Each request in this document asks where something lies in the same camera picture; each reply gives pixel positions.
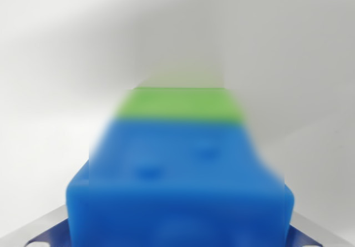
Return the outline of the black silver gripper left finger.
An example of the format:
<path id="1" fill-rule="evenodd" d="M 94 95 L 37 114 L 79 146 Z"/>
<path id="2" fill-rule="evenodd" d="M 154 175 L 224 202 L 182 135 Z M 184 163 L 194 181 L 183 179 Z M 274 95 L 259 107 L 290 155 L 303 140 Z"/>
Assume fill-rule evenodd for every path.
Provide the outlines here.
<path id="1" fill-rule="evenodd" d="M 29 246 L 31 243 L 71 246 L 65 205 L 1 238 L 1 246 Z"/>

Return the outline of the black silver gripper right finger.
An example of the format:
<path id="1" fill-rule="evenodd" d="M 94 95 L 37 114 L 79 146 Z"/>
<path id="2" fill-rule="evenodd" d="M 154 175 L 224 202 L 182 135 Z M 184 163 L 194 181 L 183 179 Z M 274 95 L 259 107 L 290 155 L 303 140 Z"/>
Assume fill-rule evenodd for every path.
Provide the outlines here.
<path id="1" fill-rule="evenodd" d="M 286 246 L 350 246 L 350 243 L 294 211 Z"/>

